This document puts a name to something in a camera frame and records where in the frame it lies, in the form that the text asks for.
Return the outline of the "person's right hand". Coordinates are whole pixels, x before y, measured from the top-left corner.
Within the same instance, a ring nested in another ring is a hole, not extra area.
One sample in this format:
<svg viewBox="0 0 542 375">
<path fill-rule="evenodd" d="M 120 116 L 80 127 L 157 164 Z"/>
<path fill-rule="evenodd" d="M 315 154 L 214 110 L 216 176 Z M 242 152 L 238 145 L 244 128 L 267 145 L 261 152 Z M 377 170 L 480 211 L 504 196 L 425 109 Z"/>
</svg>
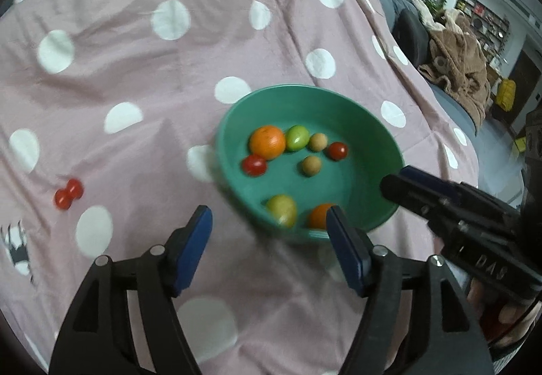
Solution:
<svg viewBox="0 0 542 375">
<path fill-rule="evenodd" d="M 476 279 L 470 282 L 467 301 L 474 308 L 489 345 L 495 348 L 520 341 L 537 323 L 541 312 L 541 302 L 528 306 L 513 304 Z"/>
</svg>

